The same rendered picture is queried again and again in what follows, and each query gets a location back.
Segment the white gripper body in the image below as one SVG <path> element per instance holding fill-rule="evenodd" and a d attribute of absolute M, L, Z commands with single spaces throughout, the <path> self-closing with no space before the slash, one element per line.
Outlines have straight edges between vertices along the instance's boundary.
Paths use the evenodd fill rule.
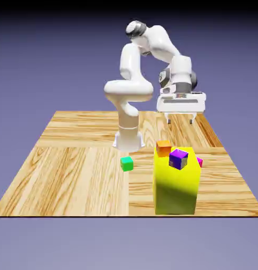
<path fill-rule="evenodd" d="M 198 113 L 205 111 L 204 92 L 161 94 L 157 100 L 157 111 L 166 113 Z"/>

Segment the small orange cube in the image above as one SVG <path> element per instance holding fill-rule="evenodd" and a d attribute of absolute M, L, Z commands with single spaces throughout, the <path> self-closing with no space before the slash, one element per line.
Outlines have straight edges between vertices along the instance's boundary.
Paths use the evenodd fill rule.
<path fill-rule="evenodd" d="M 158 140 L 156 142 L 156 153 L 158 157 L 168 157 L 171 152 L 172 145 L 169 140 Z"/>

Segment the small purple cube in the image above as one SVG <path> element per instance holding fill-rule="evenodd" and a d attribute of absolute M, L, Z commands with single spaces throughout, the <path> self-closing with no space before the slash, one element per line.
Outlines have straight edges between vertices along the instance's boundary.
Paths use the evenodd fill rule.
<path fill-rule="evenodd" d="M 178 170 L 182 170 L 188 162 L 188 152 L 175 149 L 169 154 L 169 165 Z"/>

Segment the small green cube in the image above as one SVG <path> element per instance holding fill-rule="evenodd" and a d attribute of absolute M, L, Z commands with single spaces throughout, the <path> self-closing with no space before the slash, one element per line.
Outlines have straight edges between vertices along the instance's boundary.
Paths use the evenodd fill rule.
<path fill-rule="evenodd" d="M 120 164 L 123 171 L 133 170 L 133 159 L 130 156 L 120 158 Z"/>

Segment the large yellow box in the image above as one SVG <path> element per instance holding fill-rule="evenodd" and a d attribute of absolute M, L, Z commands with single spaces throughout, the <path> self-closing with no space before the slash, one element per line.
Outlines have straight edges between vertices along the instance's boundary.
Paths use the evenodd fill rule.
<path fill-rule="evenodd" d="M 192 147 L 181 147 L 188 153 L 187 165 L 181 170 L 169 165 L 168 157 L 154 150 L 153 196 L 157 215 L 193 215 L 200 182 L 201 166 Z"/>

